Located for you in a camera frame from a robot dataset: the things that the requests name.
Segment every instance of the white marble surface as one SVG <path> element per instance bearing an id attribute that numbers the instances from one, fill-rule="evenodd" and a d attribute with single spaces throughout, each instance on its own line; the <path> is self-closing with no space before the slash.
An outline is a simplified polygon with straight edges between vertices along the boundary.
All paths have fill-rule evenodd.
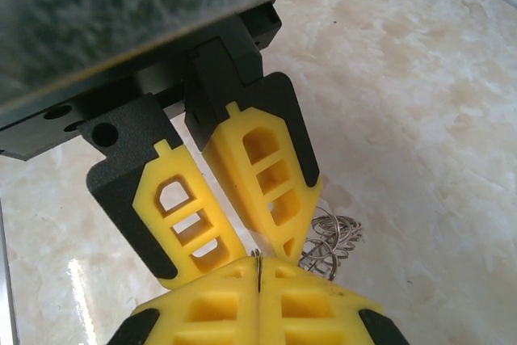
<path id="1" fill-rule="evenodd" d="M 365 225 L 338 282 L 382 303 L 412 344 L 515 343 L 517 11 L 500 0 L 277 10 L 266 69 L 294 81 L 323 201 Z M 24 345 L 105 343 L 163 292 L 86 190 L 100 159 L 76 139 L 0 160 Z"/>

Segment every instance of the screw hole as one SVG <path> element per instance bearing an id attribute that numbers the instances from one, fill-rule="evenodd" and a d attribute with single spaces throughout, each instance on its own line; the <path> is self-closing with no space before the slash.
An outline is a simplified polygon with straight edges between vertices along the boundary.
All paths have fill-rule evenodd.
<path id="1" fill-rule="evenodd" d="M 45 120 L 54 120 L 59 119 L 65 115 L 68 115 L 72 111 L 72 107 L 70 105 L 61 105 L 60 107 L 56 107 L 48 111 L 43 115 Z"/>
<path id="2" fill-rule="evenodd" d="M 78 126 L 85 122 L 86 122 L 85 120 L 79 120 L 79 121 L 76 121 L 75 123 L 72 123 L 71 125 L 67 125 L 65 127 L 65 132 L 71 133 L 73 131 L 76 131 L 78 129 Z"/>
<path id="3" fill-rule="evenodd" d="M 119 132 L 109 123 L 97 124 L 91 133 L 91 139 L 100 147 L 110 147 L 119 139 Z"/>

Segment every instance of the yellow plastic part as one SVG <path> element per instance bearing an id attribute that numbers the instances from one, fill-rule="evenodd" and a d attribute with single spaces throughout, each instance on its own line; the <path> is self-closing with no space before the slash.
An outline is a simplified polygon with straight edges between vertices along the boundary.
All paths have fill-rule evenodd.
<path id="1" fill-rule="evenodd" d="M 139 306 L 160 317 L 145 345 L 255 345 L 258 338 L 257 261 L 231 263 Z"/>
<path id="2" fill-rule="evenodd" d="M 172 289 L 246 256 L 246 251 L 187 147 L 171 149 L 163 140 L 154 148 L 158 158 L 145 166 L 132 206 L 178 268 L 174 279 L 158 279 Z M 160 195 L 172 183 L 181 184 L 189 198 L 165 209 Z M 174 229 L 195 214 L 197 222 L 179 233 Z M 210 244 L 215 248 L 197 257 Z"/>
<path id="3" fill-rule="evenodd" d="M 382 308 L 278 259 L 240 259 L 139 306 L 160 316 L 145 345 L 374 345 L 359 311 Z"/>
<path id="4" fill-rule="evenodd" d="M 203 156 L 245 227 L 267 255 L 297 263 L 322 190 L 307 187 L 283 119 L 226 108 Z"/>
<path id="5" fill-rule="evenodd" d="M 258 345 L 375 345 L 359 316 L 380 305 L 278 259 L 264 258 Z"/>

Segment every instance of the metal wire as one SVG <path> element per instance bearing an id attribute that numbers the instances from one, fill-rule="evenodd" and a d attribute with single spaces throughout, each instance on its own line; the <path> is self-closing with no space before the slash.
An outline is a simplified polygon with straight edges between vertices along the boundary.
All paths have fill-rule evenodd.
<path id="1" fill-rule="evenodd" d="M 355 244 L 362 241 L 363 226 L 351 217 L 334 215 L 320 206 L 317 209 L 324 212 L 311 222 L 317 237 L 305 240 L 298 265 L 334 280 L 341 262 L 355 249 Z"/>

